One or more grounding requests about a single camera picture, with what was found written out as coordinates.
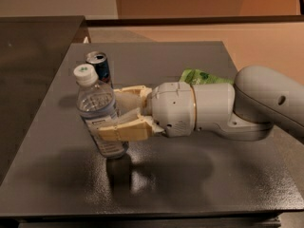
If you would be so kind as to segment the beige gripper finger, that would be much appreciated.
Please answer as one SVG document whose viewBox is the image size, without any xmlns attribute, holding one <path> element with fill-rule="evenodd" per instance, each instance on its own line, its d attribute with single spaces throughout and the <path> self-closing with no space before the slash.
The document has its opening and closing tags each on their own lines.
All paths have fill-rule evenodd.
<svg viewBox="0 0 304 228">
<path fill-rule="evenodd" d="M 114 123 L 111 126 L 102 126 L 98 130 L 103 140 L 111 142 L 144 141 L 162 132 L 163 128 L 158 126 L 152 117 L 142 115 L 131 122 Z"/>
<path fill-rule="evenodd" d="M 114 90 L 117 107 L 121 113 L 127 113 L 138 108 L 144 112 L 147 106 L 148 95 L 152 92 L 150 87 L 145 85 L 134 85 Z"/>
</svg>

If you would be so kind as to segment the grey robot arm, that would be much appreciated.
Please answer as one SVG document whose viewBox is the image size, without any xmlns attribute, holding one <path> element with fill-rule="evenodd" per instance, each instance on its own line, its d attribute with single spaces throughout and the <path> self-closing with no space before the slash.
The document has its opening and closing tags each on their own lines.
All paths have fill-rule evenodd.
<svg viewBox="0 0 304 228">
<path fill-rule="evenodd" d="M 304 86 L 264 66 L 247 66 L 232 84 L 163 83 L 117 89 L 126 110 L 98 134 L 106 141 L 141 141 L 162 133 L 211 131 L 222 138 L 258 141 L 276 125 L 304 142 Z"/>
</svg>

